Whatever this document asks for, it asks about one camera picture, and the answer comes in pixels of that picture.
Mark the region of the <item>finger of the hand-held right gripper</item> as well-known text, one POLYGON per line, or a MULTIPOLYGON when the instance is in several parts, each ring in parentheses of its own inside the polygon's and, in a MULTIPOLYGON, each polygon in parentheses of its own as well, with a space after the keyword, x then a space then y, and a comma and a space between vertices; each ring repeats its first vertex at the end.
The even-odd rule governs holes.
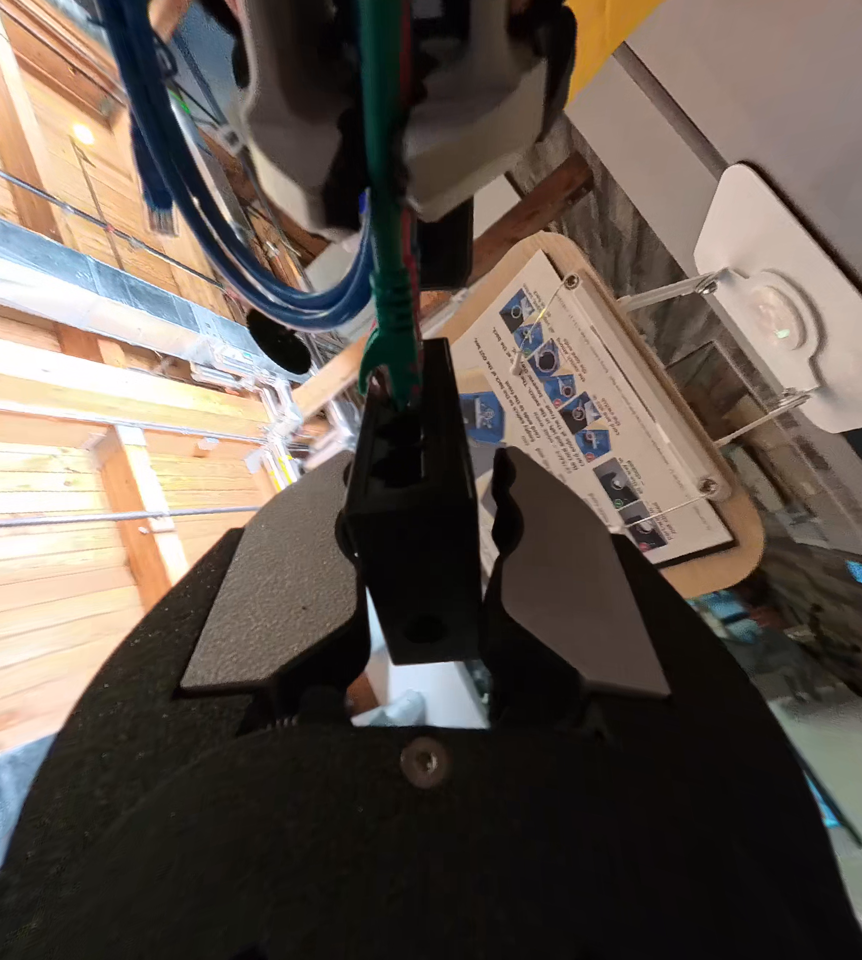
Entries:
POLYGON ((442 220, 506 173, 545 127, 552 66, 529 2, 441 2, 414 23, 417 92, 404 129, 406 198, 442 220))
POLYGON ((265 193, 305 231, 363 225, 361 81, 351 2, 240 2, 241 116, 265 193))

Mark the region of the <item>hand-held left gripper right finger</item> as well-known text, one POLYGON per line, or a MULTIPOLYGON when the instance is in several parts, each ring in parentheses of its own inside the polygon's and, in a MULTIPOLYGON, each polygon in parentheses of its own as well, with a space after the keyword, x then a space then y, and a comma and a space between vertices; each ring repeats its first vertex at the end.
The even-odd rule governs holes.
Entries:
POLYGON ((605 523, 516 447, 497 450, 491 492, 497 556, 480 635, 490 725, 578 727, 600 696, 667 699, 669 682, 605 523))

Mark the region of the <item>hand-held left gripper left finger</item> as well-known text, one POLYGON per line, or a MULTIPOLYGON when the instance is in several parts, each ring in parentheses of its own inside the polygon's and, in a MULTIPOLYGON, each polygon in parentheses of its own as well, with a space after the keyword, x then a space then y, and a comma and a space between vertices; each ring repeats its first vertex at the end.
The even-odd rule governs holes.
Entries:
POLYGON ((370 654, 364 589, 341 526, 352 462, 335 454, 247 522, 183 694, 249 694, 270 721, 346 718, 370 654))

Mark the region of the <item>yellow bin with divider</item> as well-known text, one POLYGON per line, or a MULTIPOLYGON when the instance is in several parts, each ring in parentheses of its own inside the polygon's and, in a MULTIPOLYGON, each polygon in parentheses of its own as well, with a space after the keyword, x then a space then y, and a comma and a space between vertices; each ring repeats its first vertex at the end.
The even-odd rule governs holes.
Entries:
POLYGON ((662 1, 566 1, 577 22, 568 105, 662 1))

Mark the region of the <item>black ethernet switch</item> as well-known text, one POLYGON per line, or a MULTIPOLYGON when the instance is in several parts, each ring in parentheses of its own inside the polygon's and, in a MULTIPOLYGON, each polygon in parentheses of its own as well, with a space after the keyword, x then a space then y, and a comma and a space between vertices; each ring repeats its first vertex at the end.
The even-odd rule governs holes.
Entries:
POLYGON ((368 390, 342 527, 400 666, 478 654, 478 495, 446 339, 424 342, 423 393, 397 410, 368 390))

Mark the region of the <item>wooden beam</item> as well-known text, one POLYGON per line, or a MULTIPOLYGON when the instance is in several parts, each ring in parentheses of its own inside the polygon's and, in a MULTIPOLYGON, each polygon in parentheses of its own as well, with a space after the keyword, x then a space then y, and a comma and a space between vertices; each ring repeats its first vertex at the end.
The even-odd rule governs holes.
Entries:
MULTIPOLYGON (((574 151, 534 186, 533 190, 474 241, 470 285, 493 270, 512 247, 556 222, 585 196, 593 174, 584 156, 574 151)), ((370 333, 347 346, 303 386, 293 392, 304 421, 314 417, 345 389, 357 384, 358 371, 370 333)))

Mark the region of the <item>silver ventilation ducts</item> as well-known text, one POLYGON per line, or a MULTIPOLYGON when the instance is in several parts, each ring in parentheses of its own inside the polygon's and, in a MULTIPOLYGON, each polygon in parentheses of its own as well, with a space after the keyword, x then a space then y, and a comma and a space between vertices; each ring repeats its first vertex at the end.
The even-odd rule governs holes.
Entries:
POLYGON ((0 307, 188 361, 219 386, 237 378, 296 426, 289 375, 246 326, 1 218, 0 307))

